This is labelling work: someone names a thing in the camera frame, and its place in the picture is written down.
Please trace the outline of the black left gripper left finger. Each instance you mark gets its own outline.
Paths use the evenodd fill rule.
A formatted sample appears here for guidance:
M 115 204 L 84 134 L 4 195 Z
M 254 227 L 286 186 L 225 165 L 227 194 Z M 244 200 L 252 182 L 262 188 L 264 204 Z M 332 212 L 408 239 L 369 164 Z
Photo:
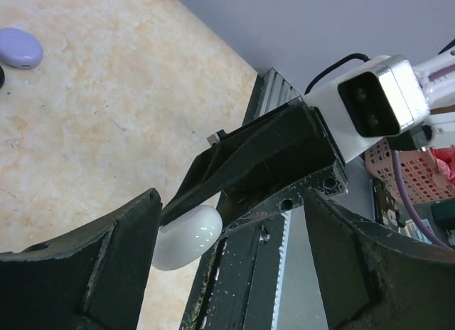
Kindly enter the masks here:
M 135 329 L 162 204 L 150 188 L 117 210 L 1 254 L 2 329 Z

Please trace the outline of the black earbud charging case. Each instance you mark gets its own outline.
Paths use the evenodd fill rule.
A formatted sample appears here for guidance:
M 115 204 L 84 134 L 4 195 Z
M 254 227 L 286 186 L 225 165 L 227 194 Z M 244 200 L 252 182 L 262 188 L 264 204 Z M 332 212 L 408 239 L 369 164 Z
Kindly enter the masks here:
M 5 82 L 6 82 L 5 72 L 4 72 L 4 69 L 2 68 L 2 66 L 0 66 L 0 89 L 2 89 Z

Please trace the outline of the purple earbud charging case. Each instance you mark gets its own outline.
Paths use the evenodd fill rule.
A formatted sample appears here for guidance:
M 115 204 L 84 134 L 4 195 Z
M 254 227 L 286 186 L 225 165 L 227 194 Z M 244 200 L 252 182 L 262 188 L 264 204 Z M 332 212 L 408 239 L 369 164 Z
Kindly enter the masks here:
M 1 29 L 1 62 L 14 68 L 35 68 L 43 59 L 43 47 L 32 34 L 18 28 Z

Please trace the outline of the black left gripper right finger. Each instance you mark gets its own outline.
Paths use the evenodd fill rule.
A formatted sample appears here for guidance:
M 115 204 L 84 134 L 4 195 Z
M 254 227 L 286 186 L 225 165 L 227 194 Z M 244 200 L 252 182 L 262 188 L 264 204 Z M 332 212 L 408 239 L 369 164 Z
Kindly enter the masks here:
M 330 329 L 453 329 L 454 251 L 428 245 L 304 192 Z

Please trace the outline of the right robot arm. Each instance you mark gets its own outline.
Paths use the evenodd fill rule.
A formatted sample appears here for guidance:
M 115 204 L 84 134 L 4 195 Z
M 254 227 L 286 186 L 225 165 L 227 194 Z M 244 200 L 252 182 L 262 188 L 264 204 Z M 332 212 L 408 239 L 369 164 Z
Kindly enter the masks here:
M 379 141 L 399 150 L 432 142 L 434 108 L 454 103 L 454 52 L 419 65 L 378 56 L 321 87 L 285 102 L 231 133 L 222 133 L 191 164 L 161 214 L 178 220 L 213 195 L 226 237 L 303 204 L 312 188 L 346 190 L 345 166 Z

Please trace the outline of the white earbud charging case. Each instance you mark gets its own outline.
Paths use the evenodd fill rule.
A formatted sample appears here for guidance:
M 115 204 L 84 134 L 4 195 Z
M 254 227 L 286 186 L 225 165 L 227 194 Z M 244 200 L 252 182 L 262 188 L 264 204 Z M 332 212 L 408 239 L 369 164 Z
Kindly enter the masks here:
M 199 205 L 159 228 L 152 266 L 160 271 L 178 270 L 206 253 L 223 229 L 219 212 Z

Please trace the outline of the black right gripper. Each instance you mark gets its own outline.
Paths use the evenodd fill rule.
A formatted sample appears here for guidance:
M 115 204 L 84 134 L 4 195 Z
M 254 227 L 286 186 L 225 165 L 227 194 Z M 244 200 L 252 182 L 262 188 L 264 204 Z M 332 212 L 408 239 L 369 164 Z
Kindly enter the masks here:
M 302 206 L 307 189 L 334 196 L 347 184 L 345 162 L 319 110 L 285 104 L 199 154 L 162 210 L 161 224 L 223 191 L 220 236 L 226 238 Z

